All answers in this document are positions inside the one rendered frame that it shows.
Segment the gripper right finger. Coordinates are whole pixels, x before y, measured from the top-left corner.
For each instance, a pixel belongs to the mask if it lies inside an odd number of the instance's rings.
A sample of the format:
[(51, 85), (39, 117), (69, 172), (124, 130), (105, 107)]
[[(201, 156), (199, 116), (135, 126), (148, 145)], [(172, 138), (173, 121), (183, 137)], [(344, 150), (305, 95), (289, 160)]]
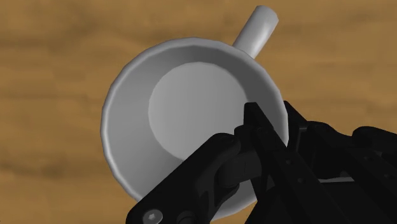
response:
[(288, 148), (297, 152), (318, 179), (346, 172), (397, 224), (397, 134), (363, 126), (347, 136), (326, 123), (306, 120), (289, 102)]

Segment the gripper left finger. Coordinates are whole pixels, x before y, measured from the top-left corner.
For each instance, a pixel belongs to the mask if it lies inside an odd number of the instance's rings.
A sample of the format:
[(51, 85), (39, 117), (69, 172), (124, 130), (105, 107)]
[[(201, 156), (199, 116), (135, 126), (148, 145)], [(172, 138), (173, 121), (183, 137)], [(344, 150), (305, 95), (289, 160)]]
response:
[(210, 137), (128, 213), (125, 224), (210, 224), (221, 205), (252, 180), (258, 203), (246, 224), (262, 224), (273, 195), (291, 224), (351, 224), (305, 160), (288, 149), (259, 105), (244, 106), (244, 123), (233, 134)]

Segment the white cup with handle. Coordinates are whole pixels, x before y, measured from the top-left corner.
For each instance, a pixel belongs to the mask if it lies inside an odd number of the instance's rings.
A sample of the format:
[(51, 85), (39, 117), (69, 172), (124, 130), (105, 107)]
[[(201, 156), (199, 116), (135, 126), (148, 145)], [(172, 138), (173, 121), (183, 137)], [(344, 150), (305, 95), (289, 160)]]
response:
[(247, 102), (288, 142), (281, 93), (255, 60), (278, 21), (257, 6), (232, 45), (172, 39), (122, 69), (102, 108), (101, 141), (113, 176), (138, 203), (213, 134), (242, 125)]

